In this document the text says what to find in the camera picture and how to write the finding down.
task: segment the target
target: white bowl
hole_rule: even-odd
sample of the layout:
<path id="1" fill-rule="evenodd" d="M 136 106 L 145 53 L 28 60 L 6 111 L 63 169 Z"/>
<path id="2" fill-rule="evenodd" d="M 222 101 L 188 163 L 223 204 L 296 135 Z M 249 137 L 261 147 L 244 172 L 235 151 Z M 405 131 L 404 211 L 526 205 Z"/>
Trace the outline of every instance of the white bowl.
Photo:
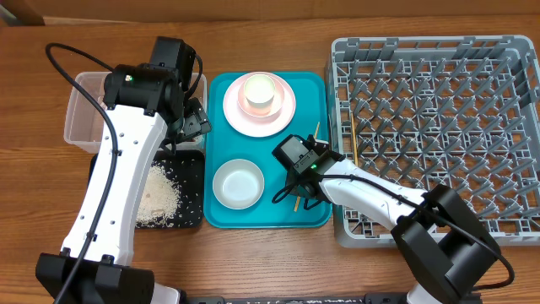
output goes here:
<path id="1" fill-rule="evenodd" d="M 223 206 L 246 209 L 261 198 L 264 176 L 249 160 L 229 160 L 216 171 L 212 188 L 213 195 Z"/>

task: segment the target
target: black tray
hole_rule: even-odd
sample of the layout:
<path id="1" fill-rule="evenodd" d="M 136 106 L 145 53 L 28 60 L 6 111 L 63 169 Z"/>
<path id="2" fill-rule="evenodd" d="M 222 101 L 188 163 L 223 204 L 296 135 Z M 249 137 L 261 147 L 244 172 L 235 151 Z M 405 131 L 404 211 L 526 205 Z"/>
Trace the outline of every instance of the black tray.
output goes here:
<path id="1" fill-rule="evenodd" d="M 97 155 L 90 161 L 89 178 L 92 176 Z M 148 224 L 137 223 L 136 228 L 191 228 L 201 224 L 203 220 L 203 195 L 204 195 L 204 154 L 197 150 L 178 150 L 175 155 L 168 155 L 159 151 L 154 161 L 165 160 L 165 168 L 168 179 L 175 182 L 178 191 L 181 192 L 180 203 L 175 216 L 163 223 L 150 222 Z"/>

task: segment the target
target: cup on plate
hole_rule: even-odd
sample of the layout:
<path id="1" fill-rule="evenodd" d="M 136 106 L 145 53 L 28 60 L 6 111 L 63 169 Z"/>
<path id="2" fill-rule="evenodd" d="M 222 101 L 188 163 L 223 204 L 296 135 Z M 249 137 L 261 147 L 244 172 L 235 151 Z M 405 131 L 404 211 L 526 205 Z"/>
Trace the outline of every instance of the cup on plate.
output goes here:
<path id="1" fill-rule="evenodd" d="M 241 90 L 253 114 L 264 115 L 272 110 L 272 102 L 276 92 L 276 84 L 272 77 L 255 74 L 248 78 Z"/>

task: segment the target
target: clear plastic container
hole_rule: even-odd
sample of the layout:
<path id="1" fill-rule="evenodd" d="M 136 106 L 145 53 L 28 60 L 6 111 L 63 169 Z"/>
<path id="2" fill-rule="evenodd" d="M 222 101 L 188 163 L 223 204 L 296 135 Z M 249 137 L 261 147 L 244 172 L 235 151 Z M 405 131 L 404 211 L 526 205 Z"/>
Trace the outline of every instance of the clear plastic container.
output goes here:
<path id="1" fill-rule="evenodd" d="M 77 75 L 75 81 L 87 90 L 105 109 L 103 96 L 105 91 L 103 83 L 109 72 L 83 72 Z M 193 73 L 192 83 L 198 73 Z M 208 109 L 207 83 L 204 74 L 193 94 L 202 103 L 204 111 Z M 71 91 L 67 104 L 66 123 L 64 125 L 64 140 L 68 144 L 75 144 L 89 153 L 98 153 L 103 133 L 103 118 L 94 107 L 75 89 Z M 177 149 L 198 149 L 204 152 L 205 135 L 197 136 L 191 142 L 178 144 Z"/>

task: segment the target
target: small white bowl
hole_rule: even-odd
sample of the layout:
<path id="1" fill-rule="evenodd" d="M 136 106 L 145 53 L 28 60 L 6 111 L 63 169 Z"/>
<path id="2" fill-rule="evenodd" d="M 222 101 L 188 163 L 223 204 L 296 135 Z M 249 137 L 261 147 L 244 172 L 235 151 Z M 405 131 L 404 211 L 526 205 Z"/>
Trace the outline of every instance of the small white bowl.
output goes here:
<path id="1" fill-rule="evenodd" d="M 246 209 L 261 198 L 264 176 L 249 160 L 229 160 L 216 171 L 212 188 L 213 195 L 223 206 Z"/>
<path id="2" fill-rule="evenodd" d="M 256 73 L 245 81 L 242 89 L 250 106 L 259 111 L 270 110 L 276 92 L 272 77 Z"/>

